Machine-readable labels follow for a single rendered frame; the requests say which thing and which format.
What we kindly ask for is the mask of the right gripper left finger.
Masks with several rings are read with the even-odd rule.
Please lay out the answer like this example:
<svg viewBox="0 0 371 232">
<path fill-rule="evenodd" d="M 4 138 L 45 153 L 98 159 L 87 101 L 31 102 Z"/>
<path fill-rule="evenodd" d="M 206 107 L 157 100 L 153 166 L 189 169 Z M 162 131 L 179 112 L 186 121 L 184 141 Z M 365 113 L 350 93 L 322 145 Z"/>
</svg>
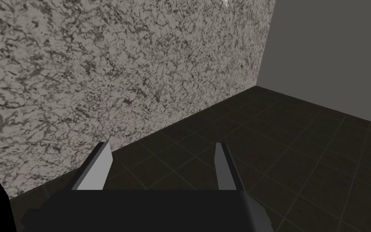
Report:
<svg viewBox="0 0 371 232">
<path fill-rule="evenodd" d="M 109 142 L 99 142 L 71 180 L 71 190 L 102 190 L 113 162 Z"/>
</svg>

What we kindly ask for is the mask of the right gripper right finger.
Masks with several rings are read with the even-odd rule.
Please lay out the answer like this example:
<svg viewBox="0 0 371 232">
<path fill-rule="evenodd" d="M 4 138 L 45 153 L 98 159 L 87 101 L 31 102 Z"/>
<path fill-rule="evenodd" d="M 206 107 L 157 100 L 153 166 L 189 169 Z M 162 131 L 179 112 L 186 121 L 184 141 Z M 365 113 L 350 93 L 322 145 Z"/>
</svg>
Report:
<svg viewBox="0 0 371 232">
<path fill-rule="evenodd" d="M 232 154 L 224 142 L 216 143 L 214 165 L 219 190 L 246 190 Z"/>
</svg>

